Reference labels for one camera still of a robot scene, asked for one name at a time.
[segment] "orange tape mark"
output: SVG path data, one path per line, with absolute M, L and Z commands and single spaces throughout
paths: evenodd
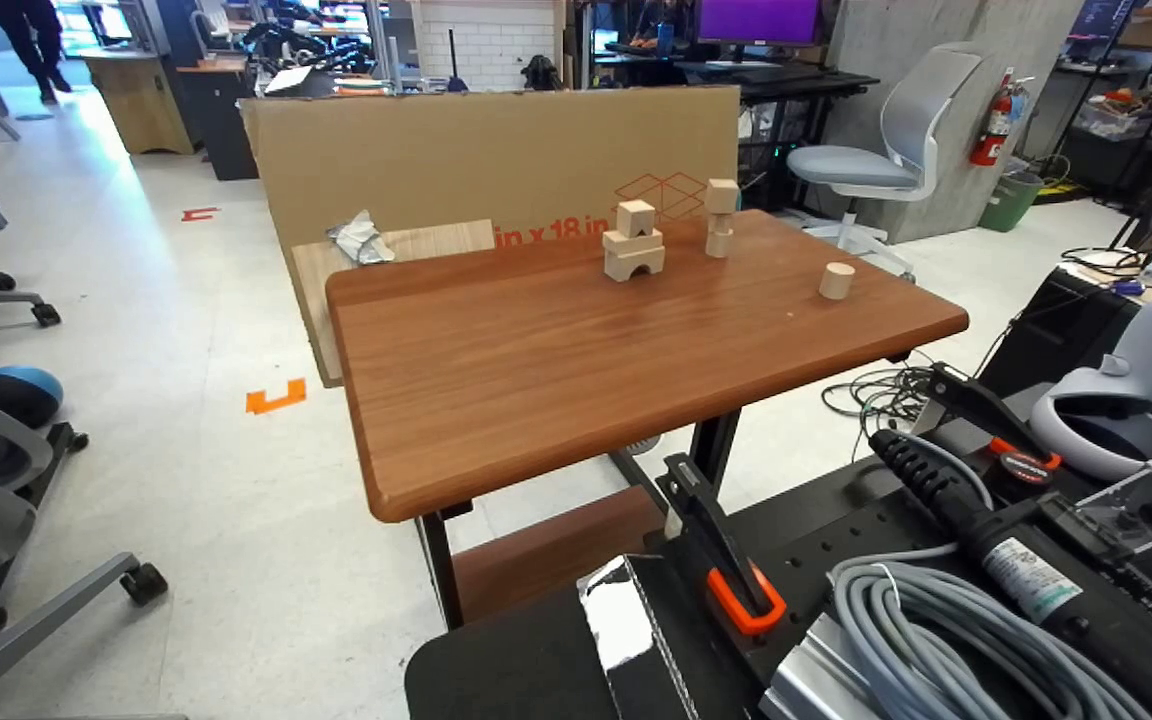
M 280 412 L 280 407 L 293 407 L 293 402 L 306 402 L 306 381 L 288 381 L 288 395 L 265 395 L 265 390 L 249 390 L 249 412 L 253 415 L 267 415 L 267 412 Z

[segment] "cardboard box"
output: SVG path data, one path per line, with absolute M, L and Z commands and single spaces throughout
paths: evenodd
M 325 306 L 346 268 L 330 230 L 492 220 L 495 248 L 600 242 L 615 198 L 657 203 L 670 237 L 703 237 L 703 187 L 738 177 L 738 89 L 246 99 L 272 224 L 325 385 L 342 385 Z

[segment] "computer monitor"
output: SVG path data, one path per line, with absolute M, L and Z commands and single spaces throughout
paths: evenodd
M 818 45 L 819 0 L 701 0 L 701 45 Z
M 1082 17 L 1070 27 L 1070 39 L 1111 39 L 1116 27 L 1141 6 L 1145 0 L 1084 0 Z

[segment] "white chair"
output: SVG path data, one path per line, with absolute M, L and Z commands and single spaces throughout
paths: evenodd
M 976 72 L 981 50 L 963 45 L 934 46 L 883 99 L 879 136 L 883 153 L 845 147 L 845 143 L 814 143 L 790 153 L 790 167 L 823 182 L 848 198 L 842 224 L 810 224 L 814 237 L 842 242 L 852 255 L 869 255 L 879 268 L 895 265 L 895 275 L 909 275 L 909 265 L 895 258 L 883 238 L 889 230 L 856 224 L 856 198 L 927 198 L 936 192 L 936 123 L 948 112 L 952 96 Z

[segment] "cable bundle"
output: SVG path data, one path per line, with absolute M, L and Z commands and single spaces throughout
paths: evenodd
M 883 716 L 994 720 L 1007 716 L 952 648 L 973 648 L 1045 716 L 1147 716 L 1090 654 L 1007 610 L 976 584 L 900 556 L 832 566 L 832 607 Z
M 819 402 L 848 419 L 904 419 L 913 423 L 924 407 L 918 368 L 876 368 L 848 385 L 823 385 Z

